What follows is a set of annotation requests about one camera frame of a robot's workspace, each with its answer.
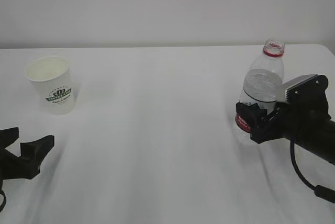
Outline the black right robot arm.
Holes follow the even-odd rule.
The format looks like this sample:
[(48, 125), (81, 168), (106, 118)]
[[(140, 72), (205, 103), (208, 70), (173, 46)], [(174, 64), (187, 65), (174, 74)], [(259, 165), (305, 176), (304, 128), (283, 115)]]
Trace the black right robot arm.
[(261, 144), (285, 138), (334, 164), (334, 121), (328, 114), (325, 75), (296, 77), (276, 89), (274, 109), (236, 103), (237, 119), (250, 139)]

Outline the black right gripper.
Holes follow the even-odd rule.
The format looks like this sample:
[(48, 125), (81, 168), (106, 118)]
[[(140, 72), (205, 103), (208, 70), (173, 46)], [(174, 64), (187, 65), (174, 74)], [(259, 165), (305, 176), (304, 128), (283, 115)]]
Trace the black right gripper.
[(235, 122), (240, 129), (251, 130), (250, 138), (258, 144), (281, 138), (293, 140), (298, 132), (297, 110), (282, 102), (276, 102), (268, 115), (258, 104), (237, 102)]

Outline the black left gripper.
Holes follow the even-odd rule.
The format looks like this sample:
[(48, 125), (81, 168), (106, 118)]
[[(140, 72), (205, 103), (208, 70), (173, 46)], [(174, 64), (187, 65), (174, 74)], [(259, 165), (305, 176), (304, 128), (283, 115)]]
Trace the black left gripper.
[(6, 150), (19, 139), (19, 128), (0, 130), (1, 187), (4, 180), (33, 179), (40, 172), (40, 162), (54, 147), (54, 136), (48, 135), (32, 142), (20, 143), (20, 156)]

